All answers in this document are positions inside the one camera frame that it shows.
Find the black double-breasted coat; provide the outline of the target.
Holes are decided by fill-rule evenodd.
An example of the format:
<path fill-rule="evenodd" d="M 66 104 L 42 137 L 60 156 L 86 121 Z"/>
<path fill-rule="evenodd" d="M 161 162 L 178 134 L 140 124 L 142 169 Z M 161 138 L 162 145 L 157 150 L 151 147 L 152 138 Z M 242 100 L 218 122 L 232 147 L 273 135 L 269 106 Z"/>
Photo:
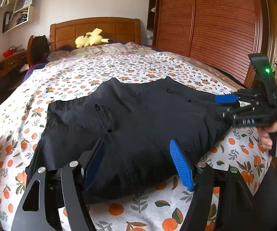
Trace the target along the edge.
<path fill-rule="evenodd" d="M 41 166 L 62 168 L 101 138 L 105 154 L 83 193 L 86 203 L 144 191 L 176 174 L 169 153 L 172 139 L 198 161 L 227 133 L 231 124 L 217 116 L 214 98 L 171 78 L 143 84 L 112 78 L 91 95 L 50 103 L 27 177 Z"/>

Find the wooden louvered wardrobe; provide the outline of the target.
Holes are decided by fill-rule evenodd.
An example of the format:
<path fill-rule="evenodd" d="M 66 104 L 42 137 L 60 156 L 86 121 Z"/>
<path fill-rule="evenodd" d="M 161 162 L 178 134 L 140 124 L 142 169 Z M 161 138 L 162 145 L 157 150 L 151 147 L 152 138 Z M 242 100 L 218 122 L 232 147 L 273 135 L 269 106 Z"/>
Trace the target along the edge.
<path fill-rule="evenodd" d="M 255 73 L 249 54 L 264 53 L 265 0 L 149 0 L 153 46 L 222 70 L 246 87 Z"/>

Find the floral quilt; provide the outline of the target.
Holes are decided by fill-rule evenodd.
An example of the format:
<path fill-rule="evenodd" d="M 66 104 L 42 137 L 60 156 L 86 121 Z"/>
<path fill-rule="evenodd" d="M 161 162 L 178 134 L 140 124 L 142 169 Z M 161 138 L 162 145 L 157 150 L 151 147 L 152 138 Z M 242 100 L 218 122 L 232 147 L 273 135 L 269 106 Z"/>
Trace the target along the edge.
<path fill-rule="evenodd" d="M 148 46 L 139 45 L 134 42 L 127 43 L 108 43 L 103 45 L 89 46 L 81 49 L 58 50 L 48 55 L 47 61 L 54 62 L 68 57 L 88 57 L 105 54 L 154 54 L 159 52 Z"/>

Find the wooden desk cabinet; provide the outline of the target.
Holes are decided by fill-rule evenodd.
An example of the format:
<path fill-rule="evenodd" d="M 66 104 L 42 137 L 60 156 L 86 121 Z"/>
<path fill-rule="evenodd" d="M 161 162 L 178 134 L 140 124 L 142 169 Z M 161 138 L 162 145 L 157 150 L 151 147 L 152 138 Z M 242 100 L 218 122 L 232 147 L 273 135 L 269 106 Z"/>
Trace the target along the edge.
<path fill-rule="evenodd" d="M 13 88 L 20 69 L 27 64 L 27 51 L 21 51 L 0 61 L 0 94 Z"/>

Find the yellow plush toy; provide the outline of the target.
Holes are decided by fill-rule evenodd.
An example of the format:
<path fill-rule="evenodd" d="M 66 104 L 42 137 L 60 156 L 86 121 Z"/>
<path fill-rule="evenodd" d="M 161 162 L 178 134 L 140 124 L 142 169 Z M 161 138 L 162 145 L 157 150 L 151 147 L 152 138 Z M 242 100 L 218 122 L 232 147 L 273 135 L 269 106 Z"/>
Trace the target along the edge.
<path fill-rule="evenodd" d="M 96 28 L 92 32 L 87 32 L 76 38 L 75 45 L 77 49 L 85 48 L 89 46 L 101 45 L 110 43 L 109 39 L 103 38 L 101 35 L 102 30 Z"/>

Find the dark wooden chair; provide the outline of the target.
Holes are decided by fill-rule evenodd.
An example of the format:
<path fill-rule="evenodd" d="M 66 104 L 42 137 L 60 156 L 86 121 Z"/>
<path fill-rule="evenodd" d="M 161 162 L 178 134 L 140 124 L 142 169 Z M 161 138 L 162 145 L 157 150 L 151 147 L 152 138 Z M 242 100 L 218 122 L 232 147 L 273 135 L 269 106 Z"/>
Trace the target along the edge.
<path fill-rule="evenodd" d="M 50 53 L 48 39 L 45 35 L 31 35 L 27 44 L 27 64 L 32 68 L 36 64 L 44 63 Z"/>

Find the red bowl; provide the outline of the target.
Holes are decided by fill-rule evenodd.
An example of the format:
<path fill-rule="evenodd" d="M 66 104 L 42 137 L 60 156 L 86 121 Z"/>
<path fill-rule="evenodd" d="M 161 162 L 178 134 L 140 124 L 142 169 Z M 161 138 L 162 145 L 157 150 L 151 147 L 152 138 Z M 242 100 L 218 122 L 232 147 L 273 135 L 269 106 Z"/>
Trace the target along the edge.
<path fill-rule="evenodd" d="M 15 53 L 15 49 L 8 49 L 3 53 L 3 57 L 8 58 L 8 57 L 14 55 L 14 53 Z"/>

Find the white wall shelf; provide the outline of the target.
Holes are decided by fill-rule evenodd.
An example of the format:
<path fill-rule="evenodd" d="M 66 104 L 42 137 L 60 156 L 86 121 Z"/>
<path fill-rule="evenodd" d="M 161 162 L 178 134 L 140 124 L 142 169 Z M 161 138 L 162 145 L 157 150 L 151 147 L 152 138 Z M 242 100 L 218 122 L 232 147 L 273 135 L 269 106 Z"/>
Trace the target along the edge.
<path fill-rule="evenodd" d="M 3 15 L 2 33 L 34 22 L 34 0 L 1 0 Z"/>

